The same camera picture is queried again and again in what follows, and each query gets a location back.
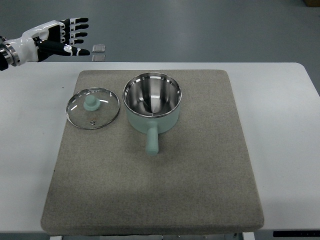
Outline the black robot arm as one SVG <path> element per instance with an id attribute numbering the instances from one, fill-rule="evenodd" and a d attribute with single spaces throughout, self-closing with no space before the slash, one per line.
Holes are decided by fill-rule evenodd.
<path id="1" fill-rule="evenodd" d="M 11 56 L 9 55 L 8 49 L 5 47 L 5 38 L 0 36 L 0 70 L 4 71 L 9 68 L 11 64 Z"/>

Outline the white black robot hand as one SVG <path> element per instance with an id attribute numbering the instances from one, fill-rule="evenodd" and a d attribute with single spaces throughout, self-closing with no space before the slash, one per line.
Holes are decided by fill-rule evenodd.
<path id="1" fill-rule="evenodd" d="M 28 62 L 42 62 L 50 56 L 88 56 L 90 51 L 77 44 L 88 35 L 89 21 L 86 17 L 52 20 L 25 31 L 21 37 L 6 39 L 4 46 L 11 56 L 9 66 L 20 66 Z"/>

